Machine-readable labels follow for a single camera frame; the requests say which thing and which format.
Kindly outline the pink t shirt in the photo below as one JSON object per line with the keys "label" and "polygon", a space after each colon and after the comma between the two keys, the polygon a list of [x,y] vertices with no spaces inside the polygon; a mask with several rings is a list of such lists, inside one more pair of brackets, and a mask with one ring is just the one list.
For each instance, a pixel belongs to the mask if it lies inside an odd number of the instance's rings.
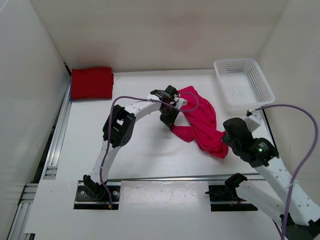
{"label": "pink t shirt", "polygon": [[224,159],[229,147],[222,142],[223,131],[217,129],[216,111],[212,104],[198,94],[193,86],[178,90],[187,105],[181,109],[188,126],[174,125],[171,132],[184,142],[195,141],[205,153]]}

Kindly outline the dark red t shirt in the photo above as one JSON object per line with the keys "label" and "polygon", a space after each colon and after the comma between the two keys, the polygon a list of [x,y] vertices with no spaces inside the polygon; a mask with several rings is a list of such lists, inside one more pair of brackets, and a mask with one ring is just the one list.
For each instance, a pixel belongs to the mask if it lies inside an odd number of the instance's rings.
{"label": "dark red t shirt", "polygon": [[112,99],[114,74],[111,67],[73,68],[71,77],[72,101]]}

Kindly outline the blue t shirt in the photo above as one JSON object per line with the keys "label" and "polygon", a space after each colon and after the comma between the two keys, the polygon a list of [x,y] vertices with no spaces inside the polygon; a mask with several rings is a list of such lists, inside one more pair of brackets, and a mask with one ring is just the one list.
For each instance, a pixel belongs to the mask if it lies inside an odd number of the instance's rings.
{"label": "blue t shirt", "polygon": [[69,102],[72,102],[71,92],[72,92],[72,77],[69,78],[69,92],[68,92],[68,101]]}

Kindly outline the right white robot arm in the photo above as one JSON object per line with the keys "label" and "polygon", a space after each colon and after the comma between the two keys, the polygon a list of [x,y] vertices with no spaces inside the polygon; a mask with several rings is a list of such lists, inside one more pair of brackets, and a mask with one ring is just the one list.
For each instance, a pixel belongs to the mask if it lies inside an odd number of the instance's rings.
{"label": "right white robot arm", "polygon": [[320,235],[320,207],[292,178],[274,145],[266,138],[253,137],[261,121],[259,115],[250,111],[246,119],[230,118],[223,122],[225,133],[221,140],[268,182],[278,199],[240,173],[224,182],[225,190],[269,216],[282,238],[313,240]]}

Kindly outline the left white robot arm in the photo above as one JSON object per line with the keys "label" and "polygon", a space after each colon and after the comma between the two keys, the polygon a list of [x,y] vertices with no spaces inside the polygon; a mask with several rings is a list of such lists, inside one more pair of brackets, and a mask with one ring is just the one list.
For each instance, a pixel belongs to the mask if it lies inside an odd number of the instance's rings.
{"label": "left white robot arm", "polygon": [[109,116],[102,128],[102,146],[89,174],[83,176],[85,193],[94,201],[111,196],[107,189],[108,175],[119,150],[132,138],[137,121],[153,112],[160,112],[160,121],[173,128],[179,112],[188,101],[171,85],[165,90],[153,90],[145,98],[120,96],[111,104]]}

